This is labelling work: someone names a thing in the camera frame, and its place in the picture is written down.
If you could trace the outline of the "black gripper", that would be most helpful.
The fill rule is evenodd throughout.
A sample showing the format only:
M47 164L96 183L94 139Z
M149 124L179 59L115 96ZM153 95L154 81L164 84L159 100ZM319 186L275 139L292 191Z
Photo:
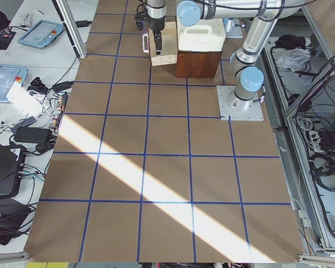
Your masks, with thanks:
M136 7L136 13L135 13L135 21L136 21L136 27L139 31L143 30L143 23L148 21L148 13L147 13L147 3L141 2ZM161 32L154 32L154 41L155 41L155 47L156 47L156 54L160 55L162 50L162 35Z

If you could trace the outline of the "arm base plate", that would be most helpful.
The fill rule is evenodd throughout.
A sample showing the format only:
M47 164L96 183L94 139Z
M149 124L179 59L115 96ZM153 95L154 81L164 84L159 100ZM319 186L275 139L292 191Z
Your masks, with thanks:
M217 97L221 120L255 122L264 120L257 92L253 99L245 101L235 96L235 86L218 85Z

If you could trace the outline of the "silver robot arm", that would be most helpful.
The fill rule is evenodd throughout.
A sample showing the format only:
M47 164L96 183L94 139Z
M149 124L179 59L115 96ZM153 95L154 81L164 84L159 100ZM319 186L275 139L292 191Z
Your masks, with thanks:
M143 23L147 22L149 29L154 34L156 54L162 50L162 34L165 28L166 1L165 0L140 0L136 8L135 21L139 31L143 30Z
M313 1L177 1L176 15L184 26L214 18L253 18L243 45L230 59L237 84L227 102L232 109L245 111L252 106L264 82L264 75L255 67L255 62L277 21L311 3Z

